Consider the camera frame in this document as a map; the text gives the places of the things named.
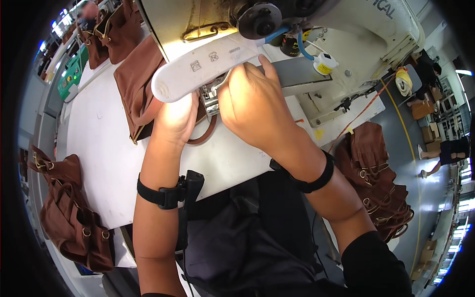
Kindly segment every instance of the hand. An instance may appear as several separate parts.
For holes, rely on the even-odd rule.
[[[275,159],[302,129],[290,114],[276,69],[264,55],[259,61],[266,75],[247,62],[231,71],[218,90],[219,110],[229,130]]]
[[[198,112],[198,93],[194,91],[173,103],[164,103],[153,124],[153,137],[184,146],[190,139]]]

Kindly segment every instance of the small white device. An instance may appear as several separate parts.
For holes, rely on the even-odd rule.
[[[176,102],[259,55],[257,47],[264,43],[264,39],[246,39],[239,32],[209,42],[159,68],[152,76],[152,93],[162,102]]]
[[[338,62],[331,55],[327,53],[320,53],[313,60],[313,67],[321,75],[329,75],[335,67],[338,66]]]

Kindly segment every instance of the brown handbag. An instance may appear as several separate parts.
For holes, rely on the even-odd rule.
[[[87,52],[89,53],[89,68],[96,69],[104,61],[109,58],[109,50],[103,46],[99,38],[90,31],[82,31],[77,26],[79,38],[85,43]]]
[[[363,202],[383,240],[404,234],[414,211],[406,204],[406,186],[395,185],[381,126],[366,122],[347,134],[335,150],[335,166]]]
[[[129,125],[130,139],[137,141],[152,134],[153,120],[163,103],[153,97],[152,76],[155,71],[166,64],[152,36],[142,41],[114,71],[115,82],[122,99],[125,117]],[[201,101],[198,106],[196,122],[206,118],[206,110]],[[205,134],[198,139],[189,140],[189,144],[204,142],[216,125],[217,116],[211,122]]]
[[[77,155],[54,162],[40,149],[31,146],[33,162],[28,166],[43,174],[48,195],[39,220],[48,238],[67,259],[91,271],[107,272],[114,267],[114,243],[99,215],[87,208],[81,194],[81,169]]]
[[[132,10],[132,0],[123,0],[112,14],[106,14],[102,20],[98,14],[96,23],[94,34],[109,49],[112,64],[123,61],[142,38],[140,20]]]

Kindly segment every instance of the white sneaker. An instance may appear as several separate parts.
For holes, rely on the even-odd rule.
[[[423,150],[422,150],[422,147],[420,146],[420,144],[417,145],[417,150],[419,151],[419,160],[422,160],[422,155],[421,154],[422,154]]]

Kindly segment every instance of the green machine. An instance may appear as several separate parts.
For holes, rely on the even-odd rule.
[[[87,48],[83,44],[79,47],[79,50],[71,56],[71,59],[66,63],[64,75],[58,83],[59,95],[63,100],[65,100],[69,96],[69,88],[73,84],[75,84],[76,86],[79,85],[81,75],[88,59],[89,53],[87,51]]]

